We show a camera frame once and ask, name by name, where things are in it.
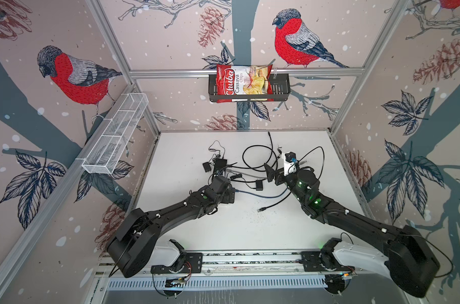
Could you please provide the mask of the black network switch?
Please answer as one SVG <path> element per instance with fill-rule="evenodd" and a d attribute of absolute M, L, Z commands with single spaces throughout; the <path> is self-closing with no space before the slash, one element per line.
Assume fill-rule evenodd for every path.
<path fill-rule="evenodd" d="M 213 175 L 218 176 L 225 173 L 227 167 L 227 160 L 223 158 L 218 158 L 214 161 L 214 171 Z"/>

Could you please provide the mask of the small black adapter block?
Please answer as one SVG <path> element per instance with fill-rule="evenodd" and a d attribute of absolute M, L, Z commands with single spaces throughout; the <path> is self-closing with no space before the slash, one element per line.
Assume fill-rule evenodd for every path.
<path fill-rule="evenodd" d="M 263 181 L 262 180 L 255 181 L 255 190 L 256 191 L 262 191 L 263 190 Z"/>

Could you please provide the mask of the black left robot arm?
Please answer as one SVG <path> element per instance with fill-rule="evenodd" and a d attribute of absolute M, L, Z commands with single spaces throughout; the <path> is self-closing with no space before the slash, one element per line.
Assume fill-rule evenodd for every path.
<path fill-rule="evenodd" d="M 130 278 L 147 265 L 160 236 L 187 221 L 214 214 L 221 203 L 234 202 L 231 181 L 217 176 L 179 203 L 149 212 L 131 211 L 108 241 L 106 251 L 122 275 Z"/>

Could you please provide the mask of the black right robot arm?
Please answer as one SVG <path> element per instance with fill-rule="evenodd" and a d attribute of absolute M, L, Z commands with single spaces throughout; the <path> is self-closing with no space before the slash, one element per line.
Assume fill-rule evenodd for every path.
<path fill-rule="evenodd" d="M 313 170 L 303 168 L 289 174 L 284 168 L 264 168 L 268 181 L 285 184 L 309 218 L 335 226 L 367 244 L 359 246 L 331 238 L 321 248 L 325 268 L 361 268 L 391 279 L 411 296 L 427 295 L 440 263 L 415 228 L 383 224 L 345 208 L 318 191 L 320 182 Z"/>

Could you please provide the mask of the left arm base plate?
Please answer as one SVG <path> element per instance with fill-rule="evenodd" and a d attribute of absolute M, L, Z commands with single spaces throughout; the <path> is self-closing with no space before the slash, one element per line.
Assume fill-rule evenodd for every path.
<path fill-rule="evenodd" d="M 153 265 L 152 274 L 200 274 L 202 271 L 202 253 L 183 253 L 170 266 Z"/>

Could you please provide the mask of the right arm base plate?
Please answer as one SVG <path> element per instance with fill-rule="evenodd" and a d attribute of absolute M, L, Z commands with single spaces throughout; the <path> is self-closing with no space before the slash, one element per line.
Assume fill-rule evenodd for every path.
<path fill-rule="evenodd" d="M 331 253 L 322 253 L 319 250 L 301 252 L 300 263 L 305 272 L 352 272 L 353 267 L 339 264 Z"/>

